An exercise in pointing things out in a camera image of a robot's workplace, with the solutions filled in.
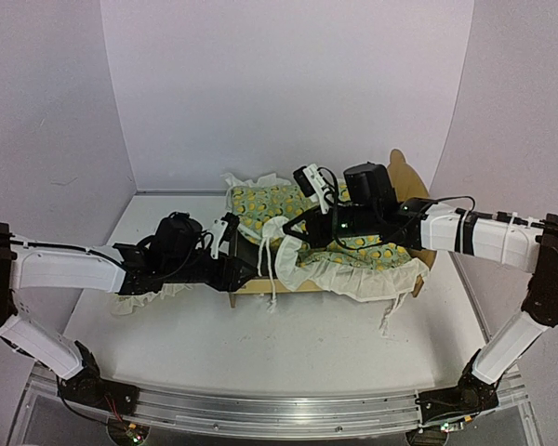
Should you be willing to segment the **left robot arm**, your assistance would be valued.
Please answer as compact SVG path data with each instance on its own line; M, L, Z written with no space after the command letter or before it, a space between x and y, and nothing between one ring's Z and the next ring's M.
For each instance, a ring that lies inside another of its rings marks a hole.
M259 275L252 261L220 249L237 241L238 224L238 216L228 213L206 230L189 214L174 212L136 244L84 247L18 238L0 223L0 338L70 381L85 405L96 406L107 392L92 353L43 327L15 293L71 288L133 297L193 283L233 293Z

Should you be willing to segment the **lemon print bed cushion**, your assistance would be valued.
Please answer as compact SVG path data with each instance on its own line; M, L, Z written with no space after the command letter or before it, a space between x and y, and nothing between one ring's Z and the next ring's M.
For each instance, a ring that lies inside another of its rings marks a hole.
M297 292L305 284L345 295L359 303L384 301L379 329L389 333L391 316L407 295L419 293L430 273L408 249L381 243L374 235L340 238L323 248L284 235L282 225L313 208L298 185L269 174L257 179L224 175L228 185L226 207L239 217L237 233L265 248L269 280L277 279Z

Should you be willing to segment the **wooden pet bed frame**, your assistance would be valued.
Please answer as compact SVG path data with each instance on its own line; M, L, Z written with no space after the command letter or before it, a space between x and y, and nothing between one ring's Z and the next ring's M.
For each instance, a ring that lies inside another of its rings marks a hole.
M391 183L394 187L396 197L399 201L410 198L427 198L429 196L428 189L422 181L415 169L407 163L404 154L398 149L392 149L390 153L390 162L387 166ZM230 252L236 253L236 236L230 241ZM409 250L411 257L417 258L428 269L432 269L436 259L436 253L430 250ZM236 299L238 295L270 295L272 286L275 286L275 292L279 294L289 293L279 280L263 278L257 276L249 281L243 288L235 292L229 292L231 308L236 307Z

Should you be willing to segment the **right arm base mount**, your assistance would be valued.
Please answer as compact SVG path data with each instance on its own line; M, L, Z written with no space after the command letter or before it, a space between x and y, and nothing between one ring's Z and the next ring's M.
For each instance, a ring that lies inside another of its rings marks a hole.
M463 369L457 383L419 392L415 403L419 409L421 427L464 421L498 407L498 386L501 378L487 383L473 373L471 360Z

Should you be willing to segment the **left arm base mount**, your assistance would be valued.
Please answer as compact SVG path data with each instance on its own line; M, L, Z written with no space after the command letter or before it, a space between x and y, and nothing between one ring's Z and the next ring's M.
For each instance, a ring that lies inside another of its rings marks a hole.
M60 380L59 395L66 401L86 407L132 415L137 407L139 388L102 378L94 355L79 341L75 341L74 345L80 353L82 368L71 378Z

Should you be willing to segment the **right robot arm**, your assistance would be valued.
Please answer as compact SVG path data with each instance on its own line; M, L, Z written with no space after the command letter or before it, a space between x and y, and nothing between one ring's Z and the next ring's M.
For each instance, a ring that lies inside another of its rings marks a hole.
M495 334L454 385L449 402L460 412L484 399L507 369L548 329L558 325L558 216L521 218L450 206L450 198L399 201L382 164L348 168L350 199L339 197L336 179L315 164L293 174L315 206L284 224L285 234L324 248L344 238L375 236L380 244L408 250L447 251L496 261L530 274L519 311Z

